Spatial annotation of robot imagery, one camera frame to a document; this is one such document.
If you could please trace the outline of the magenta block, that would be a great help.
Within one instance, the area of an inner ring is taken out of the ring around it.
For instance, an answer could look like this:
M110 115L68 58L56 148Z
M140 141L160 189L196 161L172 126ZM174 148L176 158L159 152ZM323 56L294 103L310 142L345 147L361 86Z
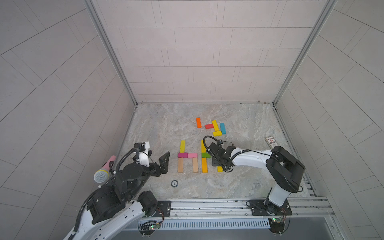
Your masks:
M179 157L179 158L188 158L188 157L189 157L189 154L188 154L188 153L179 153L179 154L178 154L178 157Z

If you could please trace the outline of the pink block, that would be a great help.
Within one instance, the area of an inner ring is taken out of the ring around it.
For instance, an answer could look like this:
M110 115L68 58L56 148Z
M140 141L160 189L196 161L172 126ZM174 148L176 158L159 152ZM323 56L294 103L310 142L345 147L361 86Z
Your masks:
M188 153L188 158L189 159L193 159L193 158L197 158L197 157L198 157L197 153Z

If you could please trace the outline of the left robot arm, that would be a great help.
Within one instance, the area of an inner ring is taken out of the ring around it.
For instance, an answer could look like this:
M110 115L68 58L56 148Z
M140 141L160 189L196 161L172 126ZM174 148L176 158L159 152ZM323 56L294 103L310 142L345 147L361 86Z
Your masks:
M111 240L131 223L139 223L145 236L159 230L170 216L171 202L158 201L151 191L142 191L150 177L160 177L169 170L170 152L157 163L151 162L150 144L136 143L119 161L111 156L94 174L99 184L84 201L74 228L66 240Z

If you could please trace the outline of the teal block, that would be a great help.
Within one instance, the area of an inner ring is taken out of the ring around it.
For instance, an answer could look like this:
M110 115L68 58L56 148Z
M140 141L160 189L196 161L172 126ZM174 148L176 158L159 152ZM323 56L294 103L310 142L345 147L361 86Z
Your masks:
M225 135L227 132L226 132L226 127L225 127L225 124L224 123L220 123L220 129L221 129L221 132L223 135Z

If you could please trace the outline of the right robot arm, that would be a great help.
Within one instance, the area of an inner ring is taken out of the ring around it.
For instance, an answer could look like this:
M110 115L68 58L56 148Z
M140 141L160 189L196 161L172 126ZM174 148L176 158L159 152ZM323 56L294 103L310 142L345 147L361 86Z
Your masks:
M271 150L255 151L231 145L224 149L222 142L217 140L209 146L204 144L204 147L223 171L230 172L235 166L254 167L269 171L275 180L275 185L264 201L264 209L270 215L277 215L281 211L290 194L301 191L305 166L283 147L275 146Z

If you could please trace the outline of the green block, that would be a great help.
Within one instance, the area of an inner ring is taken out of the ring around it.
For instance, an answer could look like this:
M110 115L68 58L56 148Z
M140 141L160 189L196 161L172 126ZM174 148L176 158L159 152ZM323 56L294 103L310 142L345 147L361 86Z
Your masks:
M212 156L208 153L201 153L202 158L211 158Z

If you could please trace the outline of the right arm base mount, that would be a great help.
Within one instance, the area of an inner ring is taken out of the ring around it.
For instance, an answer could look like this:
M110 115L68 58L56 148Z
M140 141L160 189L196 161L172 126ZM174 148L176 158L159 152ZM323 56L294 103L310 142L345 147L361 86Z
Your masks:
M265 205L266 199L249 200L246 206L251 209L253 216L291 216L292 209L288 200L285 200L281 207L278 207L270 202Z

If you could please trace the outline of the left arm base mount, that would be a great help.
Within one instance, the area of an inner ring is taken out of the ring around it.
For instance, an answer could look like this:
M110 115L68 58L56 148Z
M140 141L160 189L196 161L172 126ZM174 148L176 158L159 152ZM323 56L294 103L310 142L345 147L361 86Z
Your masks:
M171 212L171 201L159 201L155 212L149 215L149 218L168 218Z

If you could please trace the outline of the yellow block small horizontal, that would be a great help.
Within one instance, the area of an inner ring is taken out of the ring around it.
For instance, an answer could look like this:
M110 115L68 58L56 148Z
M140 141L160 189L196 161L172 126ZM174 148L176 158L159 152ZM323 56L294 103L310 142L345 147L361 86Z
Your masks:
M213 136L214 137L219 137L219 136L222 136L223 133L221 131L216 131L216 132L213 132Z

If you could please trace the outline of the tan wooden block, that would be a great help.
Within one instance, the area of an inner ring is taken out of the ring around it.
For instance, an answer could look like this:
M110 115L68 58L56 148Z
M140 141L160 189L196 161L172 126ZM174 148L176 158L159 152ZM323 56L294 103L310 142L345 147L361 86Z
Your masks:
M184 158L178 158L178 173L184 172Z
M198 158L193 158L193 173L199 172Z

